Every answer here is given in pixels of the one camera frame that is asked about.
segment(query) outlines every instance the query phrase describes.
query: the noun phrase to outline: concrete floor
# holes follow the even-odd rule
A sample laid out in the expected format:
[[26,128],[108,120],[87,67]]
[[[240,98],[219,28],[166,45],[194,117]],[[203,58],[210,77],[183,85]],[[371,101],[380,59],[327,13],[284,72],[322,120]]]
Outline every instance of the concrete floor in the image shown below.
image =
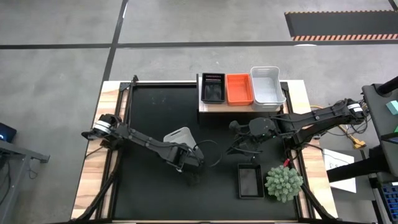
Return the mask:
[[[110,43],[121,0],[0,0],[1,44]],[[290,40],[287,11],[391,9],[388,0],[148,0],[127,6],[119,42]],[[70,218],[108,49],[0,50],[0,122],[15,143],[51,154],[26,179],[14,223]],[[396,45],[118,49],[110,80],[191,80],[201,72],[248,72],[275,65],[281,79],[304,79],[311,104],[360,99],[361,87],[396,76]],[[378,144],[373,126],[361,136]],[[328,149],[349,149],[325,135]],[[339,216],[374,222],[369,202],[336,198]]]

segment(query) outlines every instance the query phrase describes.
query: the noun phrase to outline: potted plant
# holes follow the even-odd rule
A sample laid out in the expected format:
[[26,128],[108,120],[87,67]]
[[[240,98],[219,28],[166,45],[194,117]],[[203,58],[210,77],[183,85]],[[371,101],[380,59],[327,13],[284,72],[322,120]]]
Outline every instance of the potted plant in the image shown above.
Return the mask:
[[272,168],[266,177],[269,195],[275,195],[278,201],[286,202],[293,200],[294,196],[300,192],[303,184],[303,177],[299,176],[297,170],[279,166]]

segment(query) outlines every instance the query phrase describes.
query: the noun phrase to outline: black floor mat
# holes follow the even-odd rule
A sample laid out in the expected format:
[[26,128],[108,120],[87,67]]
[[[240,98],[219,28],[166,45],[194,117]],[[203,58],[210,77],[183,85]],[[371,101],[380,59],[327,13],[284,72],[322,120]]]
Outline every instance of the black floor mat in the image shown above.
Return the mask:
[[[225,150],[234,134],[228,125],[197,124],[196,88],[138,88],[132,99],[131,126],[158,140],[181,127],[191,130],[196,142],[212,139]],[[262,174],[282,164],[284,147],[277,138],[263,145]],[[219,150],[200,146],[207,164],[217,160]],[[114,219],[117,220],[296,220],[294,202],[281,203],[266,195],[261,199],[238,199],[238,164],[244,156],[224,156],[207,168],[201,181],[189,187],[174,168],[155,154],[131,146],[122,156],[121,181]]]
[[286,12],[293,40],[382,40],[398,38],[398,12]]

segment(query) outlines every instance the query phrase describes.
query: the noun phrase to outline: white bin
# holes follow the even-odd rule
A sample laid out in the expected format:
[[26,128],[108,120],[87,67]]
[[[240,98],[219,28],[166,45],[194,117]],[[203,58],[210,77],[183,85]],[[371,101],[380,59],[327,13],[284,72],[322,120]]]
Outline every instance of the white bin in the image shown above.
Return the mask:
[[286,101],[279,82],[279,68],[275,66],[252,67],[250,70],[256,111],[277,111]]

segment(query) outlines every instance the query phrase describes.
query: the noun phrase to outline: orange tray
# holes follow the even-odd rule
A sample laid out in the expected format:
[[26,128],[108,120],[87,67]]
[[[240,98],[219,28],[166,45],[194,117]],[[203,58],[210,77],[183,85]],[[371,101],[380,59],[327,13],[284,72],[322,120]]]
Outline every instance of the orange tray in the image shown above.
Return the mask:
[[226,97],[231,106],[253,103],[253,90],[249,74],[226,74]]

